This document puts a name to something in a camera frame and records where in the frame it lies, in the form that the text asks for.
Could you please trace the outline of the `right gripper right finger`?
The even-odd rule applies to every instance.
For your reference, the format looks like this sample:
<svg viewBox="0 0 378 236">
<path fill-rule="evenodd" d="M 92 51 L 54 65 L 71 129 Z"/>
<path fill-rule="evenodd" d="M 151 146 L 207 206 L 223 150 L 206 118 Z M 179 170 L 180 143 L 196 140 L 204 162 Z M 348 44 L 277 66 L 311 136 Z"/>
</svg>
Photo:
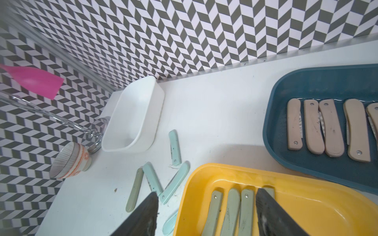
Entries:
<svg viewBox="0 0 378 236">
<path fill-rule="evenodd" d="M 256 208 L 261 236 L 309 236 L 264 188 L 257 191 Z"/>
</svg>

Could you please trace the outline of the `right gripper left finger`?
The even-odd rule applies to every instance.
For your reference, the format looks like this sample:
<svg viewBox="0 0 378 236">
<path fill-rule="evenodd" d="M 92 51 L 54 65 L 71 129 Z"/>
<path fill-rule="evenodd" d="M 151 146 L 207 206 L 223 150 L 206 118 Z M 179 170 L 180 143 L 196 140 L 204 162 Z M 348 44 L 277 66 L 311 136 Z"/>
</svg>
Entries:
<svg viewBox="0 0 378 236">
<path fill-rule="evenodd" d="M 158 196 L 151 192 L 111 236 L 154 236 L 157 213 Z"/>
</svg>

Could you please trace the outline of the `olive knife vertical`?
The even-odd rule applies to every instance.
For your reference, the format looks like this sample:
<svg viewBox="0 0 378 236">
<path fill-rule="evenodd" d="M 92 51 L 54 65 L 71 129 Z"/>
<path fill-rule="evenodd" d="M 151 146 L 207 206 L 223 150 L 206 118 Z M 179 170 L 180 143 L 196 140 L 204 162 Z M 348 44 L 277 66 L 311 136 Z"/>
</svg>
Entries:
<svg viewBox="0 0 378 236">
<path fill-rule="evenodd" d="M 251 236 L 253 232 L 254 196 L 251 189 L 242 190 L 238 236 Z"/>
</svg>

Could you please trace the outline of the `yellow storage box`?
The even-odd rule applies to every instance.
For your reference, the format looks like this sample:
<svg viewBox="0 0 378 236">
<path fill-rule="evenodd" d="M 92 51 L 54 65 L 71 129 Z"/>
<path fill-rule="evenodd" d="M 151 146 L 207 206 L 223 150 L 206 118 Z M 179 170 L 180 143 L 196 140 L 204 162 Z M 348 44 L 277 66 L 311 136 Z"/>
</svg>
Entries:
<svg viewBox="0 0 378 236">
<path fill-rule="evenodd" d="M 220 235 L 230 189 L 270 187 L 278 204 L 311 236 L 375 236 L 378 207 L 340 184 L 269 171 L 210 163 L 189 177 L 178 210 L 174 235 L 200 236 L 213 192 L 222 193 L 216 235 Z"/>
</svg>

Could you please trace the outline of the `white storage box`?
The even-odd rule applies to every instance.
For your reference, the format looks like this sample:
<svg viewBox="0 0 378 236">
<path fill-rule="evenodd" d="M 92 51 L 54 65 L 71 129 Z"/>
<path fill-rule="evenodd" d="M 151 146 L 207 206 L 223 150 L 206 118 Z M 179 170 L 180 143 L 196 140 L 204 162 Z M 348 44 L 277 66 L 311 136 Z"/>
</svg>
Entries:
<svg viewBox="0 0 378 236">
<path fill-rule="evenodd" d="M 140 153 L 153 144 L 165 93 L 153 76 L 129 84 L 121 93 L 105 130 L 105 152 Z"/>
</svg>

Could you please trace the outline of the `dark teal storage box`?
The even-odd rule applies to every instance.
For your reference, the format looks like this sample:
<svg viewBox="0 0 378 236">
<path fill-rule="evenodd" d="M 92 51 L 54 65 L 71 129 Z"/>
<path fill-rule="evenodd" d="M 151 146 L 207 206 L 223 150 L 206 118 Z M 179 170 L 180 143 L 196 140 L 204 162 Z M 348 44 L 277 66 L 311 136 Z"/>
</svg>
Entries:
<svg viewBox="0 0 378 236">
<path fill-rule="evenodd" d="M 301 135 L 303 147 L 300 150 L 287 148 L 287 103 L 292 98 L 301 101 Z M 306 68 L 282 77 L 273 87 L 268 102 L 263 127 L 264 144 L 272 157 L 284 167 L 312 175 L 334 183 L 339 183 L 360 191 L 378 192 L 378 142 L 373 135 L 367 118 L 371 162 L 352 160 L 347 152 L 347 121 L 344 102 L 348 99 L 360 100 L 366 107 L 378 103 L 378 66 L 350 65 L 334 67 Z M 325 99 L 335 102 L 345 152 L 340 157 L 330 157 L 311 153 L 306 145 L 304 100 L 313 99 L 320 103 Z M 324 137 L 324 123 L 319 109 L 321 133 Z"/>
</svg>

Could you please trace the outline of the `olive knife horizontal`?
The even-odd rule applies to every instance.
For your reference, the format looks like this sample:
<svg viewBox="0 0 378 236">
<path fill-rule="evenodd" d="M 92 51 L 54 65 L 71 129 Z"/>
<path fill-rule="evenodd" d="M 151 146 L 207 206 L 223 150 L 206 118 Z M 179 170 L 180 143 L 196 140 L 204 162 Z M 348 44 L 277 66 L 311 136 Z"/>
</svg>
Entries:
<svg viewBox="0 0 378 236">
<path fill-rule="evenodd" d="M 267 193 L 274 199 L 275 198 L 275 190 L 271 187 L 263 187 L 267 191 Z"/>
</svg>

